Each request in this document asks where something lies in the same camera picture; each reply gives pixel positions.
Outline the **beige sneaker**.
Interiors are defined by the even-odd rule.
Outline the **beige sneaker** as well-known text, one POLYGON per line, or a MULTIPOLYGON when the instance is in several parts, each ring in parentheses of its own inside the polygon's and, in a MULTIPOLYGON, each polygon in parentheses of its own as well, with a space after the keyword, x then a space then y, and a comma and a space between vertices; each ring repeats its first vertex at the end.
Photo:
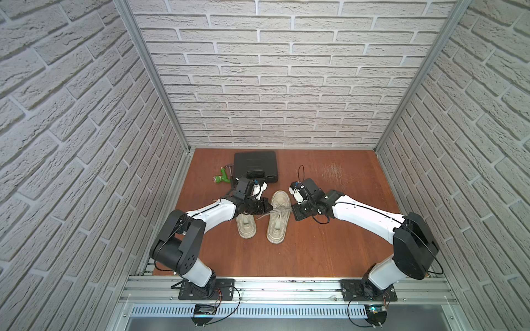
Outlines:
POLYGON ((253 215, 240 214, 236 217, 237 230, 241 238, 250 239, 255 236, 257 226, 253 215))
POLYGON ((284 190, 278 190, 270 202, 273 209, 269 213, 269 225, 266 237, 272 244, 281 244, 287 233, 288 220, 291 216, 291 200, 284 190))

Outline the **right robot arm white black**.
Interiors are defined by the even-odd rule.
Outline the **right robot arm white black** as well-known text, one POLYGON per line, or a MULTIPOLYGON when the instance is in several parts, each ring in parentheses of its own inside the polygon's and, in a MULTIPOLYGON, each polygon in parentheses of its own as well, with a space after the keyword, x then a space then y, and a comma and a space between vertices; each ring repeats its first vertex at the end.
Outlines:
POLYGON ((292 209, 297 221, 324 215, 327 221, 338 219, 364 228, 393 246, 393 254, 371 267, 360 281, 358 292, 363 297, 378 297, 407 277, 422 280, 437 260, 438 243, 425 220, 414 212, 386 212, 336 190, 325 193, 312 179, 293 182, 289 192, 296 201, 292 209))

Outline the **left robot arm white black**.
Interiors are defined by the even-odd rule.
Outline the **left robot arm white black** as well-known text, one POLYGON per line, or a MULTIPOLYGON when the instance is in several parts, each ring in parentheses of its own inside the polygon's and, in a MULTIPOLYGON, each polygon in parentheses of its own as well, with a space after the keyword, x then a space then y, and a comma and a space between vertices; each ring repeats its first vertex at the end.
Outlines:
POLYGON ((177 273, 205 296, 214 291, 216 276, 199 258, 203 237, 214 227, 239 215, 272 211, 262 196, 267 183, 242 177, 235 189, 198 210, 172 211, 150 248, 150 258, 177 273))

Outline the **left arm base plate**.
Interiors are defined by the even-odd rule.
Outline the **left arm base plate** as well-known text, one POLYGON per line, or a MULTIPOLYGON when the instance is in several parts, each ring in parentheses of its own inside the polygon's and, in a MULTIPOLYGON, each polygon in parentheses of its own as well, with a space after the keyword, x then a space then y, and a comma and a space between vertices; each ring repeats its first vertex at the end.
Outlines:
POLYGON ((205 287, 199 287, 188 280, 180 284, 178 299, 181 301, 231 301, 234 295, 235 280, 216 278, 205 287))

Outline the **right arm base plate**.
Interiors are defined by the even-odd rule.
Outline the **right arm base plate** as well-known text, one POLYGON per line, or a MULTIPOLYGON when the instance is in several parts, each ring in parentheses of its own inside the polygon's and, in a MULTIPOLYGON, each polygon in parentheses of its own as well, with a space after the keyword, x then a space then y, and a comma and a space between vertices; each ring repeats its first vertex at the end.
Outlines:
POLYGON ((339 285, 344 302, 380 301, 389 303, 398 300, 396 290, 392 285, 386 290, 380 290, 361 279, 341 279, 339 285))

